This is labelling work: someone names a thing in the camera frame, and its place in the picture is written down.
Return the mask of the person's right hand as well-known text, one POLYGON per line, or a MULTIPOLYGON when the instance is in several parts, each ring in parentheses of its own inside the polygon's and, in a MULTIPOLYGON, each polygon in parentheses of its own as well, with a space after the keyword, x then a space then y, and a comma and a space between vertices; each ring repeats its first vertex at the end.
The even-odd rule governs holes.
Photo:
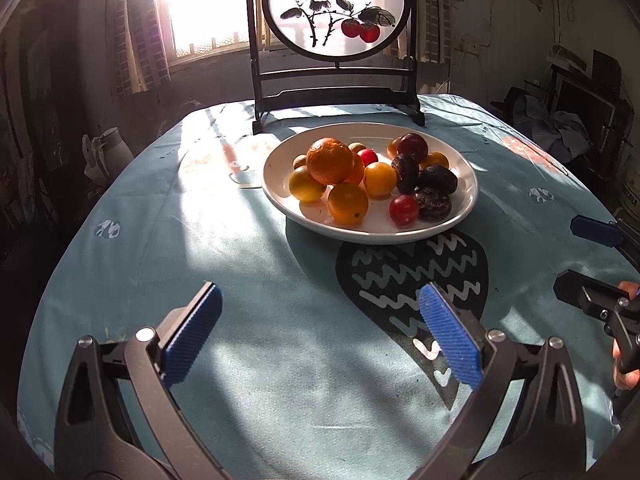
MULTIPOLYGON (((622 281, 617 287, 624 292, 626 292, 631 298, 637 297, 639 295, 639 285, 633 282, 622 281)), ((617 340, 613 339, 612 345, 612 357, 614 360, 613 365, 613 382, 616 388, 620 390, 632 390, 636 388, 639 379, 640 379, 640 370, 633 370, 632 372, 623 374, 620 372, 618 368, 618 364, 620 364, 620 357, 622 356, 622 352, 620 352, 620 347, 618 346, 617 340)))

